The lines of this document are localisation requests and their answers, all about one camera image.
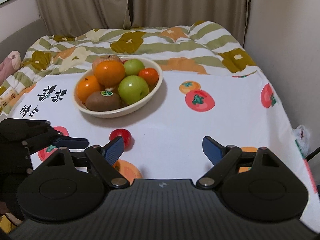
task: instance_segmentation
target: blue gripper pad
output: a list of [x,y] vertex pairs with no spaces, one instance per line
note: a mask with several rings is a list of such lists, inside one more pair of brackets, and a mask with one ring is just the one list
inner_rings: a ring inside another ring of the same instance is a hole
[[202,140],[202,150],[213,165],[217,165],[223,158],[223,149],[225,148],[222,145],[209,136]]
[[116,137],[106,146],[101,148],[102,156],[112,166],[120,158],[124,151],[124,140],[121,136]]

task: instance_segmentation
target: small red ball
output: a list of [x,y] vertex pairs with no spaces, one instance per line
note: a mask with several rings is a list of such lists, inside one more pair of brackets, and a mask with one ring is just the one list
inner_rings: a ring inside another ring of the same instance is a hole
[[126,129],[116,129],[110,133],[109,140],[112,141],[117,136],[121,136],[124,141],[124,148],[127,148],[131,142],[131,133]]

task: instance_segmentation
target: green apple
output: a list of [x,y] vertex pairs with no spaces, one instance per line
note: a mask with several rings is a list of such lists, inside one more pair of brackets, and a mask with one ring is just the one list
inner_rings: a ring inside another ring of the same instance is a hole
[[136,58],[127,60],[123,66],[126,76],[138,76],[140,70],[145,69],[143,62]]
[[127,76],[120,82],[118,93],[127,105],[132,105],[149,94],[149,87],[143,78]]

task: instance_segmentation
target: bowl rim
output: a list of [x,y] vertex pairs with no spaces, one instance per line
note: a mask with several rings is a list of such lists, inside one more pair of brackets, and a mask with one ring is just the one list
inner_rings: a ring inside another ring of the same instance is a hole
[[149,61],[151,62],[152,64],[156,64],[158,66],[158,69],[159,70],[159,80],[158,80],[158,83],[157,85],[155,86],[155,88],[148,94],[146,95],[144,98],[140,99],[139,101],[133,103],[132,105],[129,105],[129,106],[125,106],[125,107],[122,107],[122,108],[119,108],[119,109],[116,109],[116,110],[111,110],[111,111],[91,111],[89,109],[85,109],[83,107],[81,107],[77,101],[75,100],[75,90],[76,90],[76,87],[79,83],[79,81],[90,71],[92,71],[92,69],[88,69],[86,72],[84,72],[84,74],[81,76],[81,79],[79,79],[73,89],[73,97],[72,97],[72,101],[73,103],[77,106],[77,108],[81,111],[81,112],[84,112],[86,114],[90,114],[90,115],[106,115],[106,114],[117,114],[119,112],[123,112],[123,111],[126,111],[126,110],[129,110],[129,109],[132,109],[140,104],[142,104],[143,102],[145,101],[148,101],[149,98],[153,97],[153,95],[158,91],[158,89],[160,88],[161,84],[162,84],[162,81],[163,81],[163,71],[160,67],[160,65],[156,62],[154,62],[153,60],[151,59],[148,59],[148,58],[145,58],[145,57],[139,57],[139,56],[123,56],[123,57],[119,57],[120,59],[133,59],[133,58],[141,58],[143,60],[146,60],[146,61]]

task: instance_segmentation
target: floral comforter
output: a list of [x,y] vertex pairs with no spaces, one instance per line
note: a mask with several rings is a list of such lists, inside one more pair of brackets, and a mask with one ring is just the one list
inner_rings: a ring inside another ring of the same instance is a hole
[[241,77],[259,69],[225,28],[208,21],[172,28],[94,29],[76,38],[44,36],[28,49],[23,67],[1,85],[0,103],[8,102],[8,97],[10,101],[0,110],[9,114],[21,95],[44,76],[85,72],[105,54],[146,57],[164,71]]

